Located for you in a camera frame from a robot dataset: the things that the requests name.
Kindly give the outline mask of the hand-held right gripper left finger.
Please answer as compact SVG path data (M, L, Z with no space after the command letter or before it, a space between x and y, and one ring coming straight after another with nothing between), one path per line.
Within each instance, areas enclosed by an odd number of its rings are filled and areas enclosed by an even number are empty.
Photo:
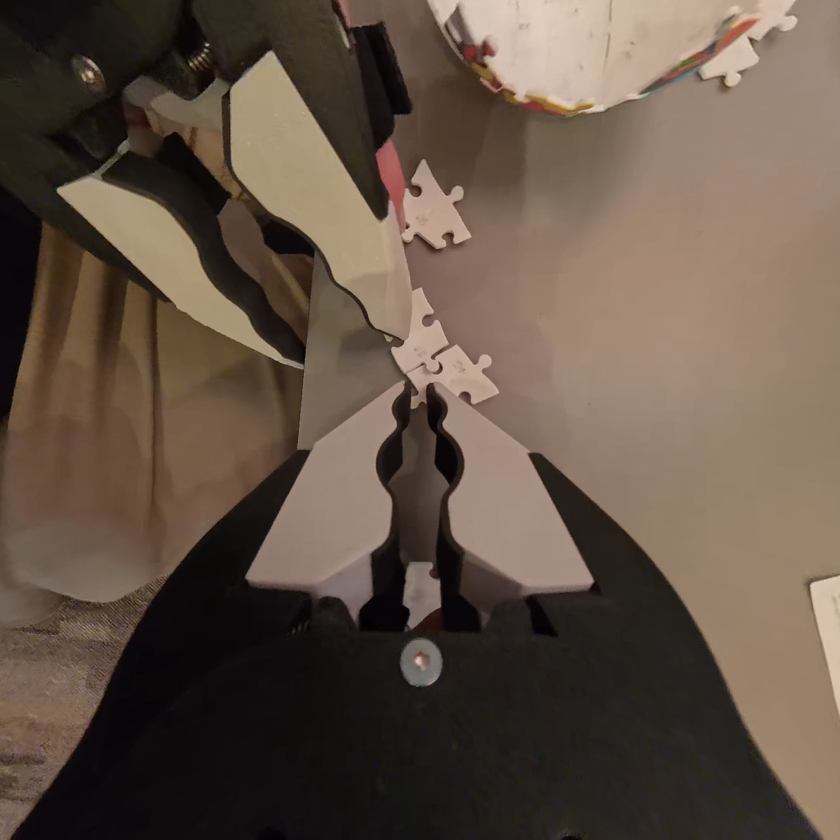
M341 600L361 624L365 607L404 578L389 483L410 412L401 381L305 452L248 569L250 586Z

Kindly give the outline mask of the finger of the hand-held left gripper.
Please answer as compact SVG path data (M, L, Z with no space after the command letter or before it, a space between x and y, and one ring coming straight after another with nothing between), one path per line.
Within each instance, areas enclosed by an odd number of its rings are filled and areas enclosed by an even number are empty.
M227 149L239 183L309 241L371 327L406 339L413 290L396 209L374 214L272 51L227 95Z
M247 249L242 266L230 252L219 219L230 195L180 136L152 157L124 142L58 195L176 308L274 361L303 366L304 343L260 283L266 257Z

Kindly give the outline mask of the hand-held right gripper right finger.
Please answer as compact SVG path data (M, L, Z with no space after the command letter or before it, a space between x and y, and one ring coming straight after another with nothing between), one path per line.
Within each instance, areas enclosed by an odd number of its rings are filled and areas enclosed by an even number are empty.
M444 629L478 632L505 602L588 592L594 578L532 454L442 385L426 389L440 503L436 568Z

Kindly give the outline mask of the white puzzle piece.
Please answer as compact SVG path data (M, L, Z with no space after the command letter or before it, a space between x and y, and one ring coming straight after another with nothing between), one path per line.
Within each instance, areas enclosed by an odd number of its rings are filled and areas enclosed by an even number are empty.
M498 395L498 387L485 373L491 365L492 359L486 353L474 362L458 345L451 346L436 359L422 363L406 374L415 391L411 408L414 410L426 402L427 387L432 384L442 385L456 396L467 394L472 405Z
M462 185L455 185L445 192L439 185L427 161L422 159L411 179L414 194L407 187L403 200L406 226L402 241L408 245L420 237L433 249L443 249L446 237L453 245L461 245L471 239L471 233L459 214L457 204L465 198Z
M448 340L441 323L434 318L434 309L429 304L422 288L413 290L412 319L408 337L391 349L398 370L408 375L415 369L431 364L436 353L444 350Z
M408 629L414 629L440 609L439 579L434 577L433 562L411 562L407 565L403 604L408 609Z

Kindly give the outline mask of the white partly built puzzle ball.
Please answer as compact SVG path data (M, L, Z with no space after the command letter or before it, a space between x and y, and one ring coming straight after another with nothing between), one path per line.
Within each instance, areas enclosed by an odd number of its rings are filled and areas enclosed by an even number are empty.
M450 47L504 101L562 117L686 77L727 88L791 31L794 1L429 1Z

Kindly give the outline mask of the person's left hand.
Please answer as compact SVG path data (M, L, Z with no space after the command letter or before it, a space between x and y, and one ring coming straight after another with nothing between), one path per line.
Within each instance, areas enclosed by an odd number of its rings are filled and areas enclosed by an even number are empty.
M381 180L394 206L400 229L406 226L404 196L406 183L401 162L392 139L388 139L376 152Z

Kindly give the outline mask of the person's beige trousers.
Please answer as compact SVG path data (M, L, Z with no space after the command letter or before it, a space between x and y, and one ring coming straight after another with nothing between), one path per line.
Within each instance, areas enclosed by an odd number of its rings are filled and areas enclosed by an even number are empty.
M297 447L303 371L2 226L2 623L170 573Z

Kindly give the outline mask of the white paper sheet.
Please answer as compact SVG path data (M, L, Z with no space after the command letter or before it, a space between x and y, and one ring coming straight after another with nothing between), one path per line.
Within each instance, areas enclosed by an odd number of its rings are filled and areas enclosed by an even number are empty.
M810 582L808 591L822 650L828 664L839 656L839 575Z

